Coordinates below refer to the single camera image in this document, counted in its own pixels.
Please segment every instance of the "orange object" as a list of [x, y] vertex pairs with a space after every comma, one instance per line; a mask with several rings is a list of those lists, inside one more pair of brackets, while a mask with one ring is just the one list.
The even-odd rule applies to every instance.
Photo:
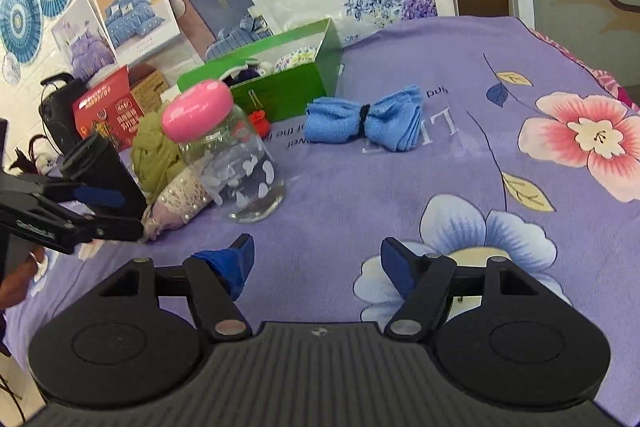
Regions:
[[269, 123], [269, 120], [267, 120], [264, 111], [261, 109], [253, 111], [249, 115], [249, 122], [254, 126], [255, 132], [258, 133], [260, 138], [266, 137], [271, 130], [271, 124]]

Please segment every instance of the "pink flower print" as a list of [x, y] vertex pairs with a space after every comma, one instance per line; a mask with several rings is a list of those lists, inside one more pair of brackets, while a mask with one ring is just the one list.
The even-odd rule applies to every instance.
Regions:
[[552, 118], [529, 118], [518, 147], [536, 160], [587, 167], [619, 201], [640, 200], [640, 116], [625, 118], [619, 100], [554, 92], [536, 106]]

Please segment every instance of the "pink lid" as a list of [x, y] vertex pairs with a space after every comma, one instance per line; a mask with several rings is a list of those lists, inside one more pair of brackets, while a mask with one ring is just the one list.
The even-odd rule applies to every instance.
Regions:
[[174, 98], [162, 114], [162, 130], [176, 143], [200, 138], [225, 120], [234, 107], [226, 84], [204, 80]]

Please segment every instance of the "green cloth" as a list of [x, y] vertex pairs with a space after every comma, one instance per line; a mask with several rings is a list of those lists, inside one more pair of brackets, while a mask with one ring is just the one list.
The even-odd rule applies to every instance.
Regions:
[[186, 167], [178, 145], [162, 132], [161, 114], [162, 108], [140, 118], [131, 152], [133, 170], [147, 194], [148, 203], [156, 201], [160, 192]]

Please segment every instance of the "lace fabric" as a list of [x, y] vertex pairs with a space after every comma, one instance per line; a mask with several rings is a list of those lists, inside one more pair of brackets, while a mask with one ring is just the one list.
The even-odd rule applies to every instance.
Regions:
[[191, 169], [171, 181], [142, 216], [145, 238], [155, 240], [164, 230], [179, 229], [211, 202], [207, 191]]

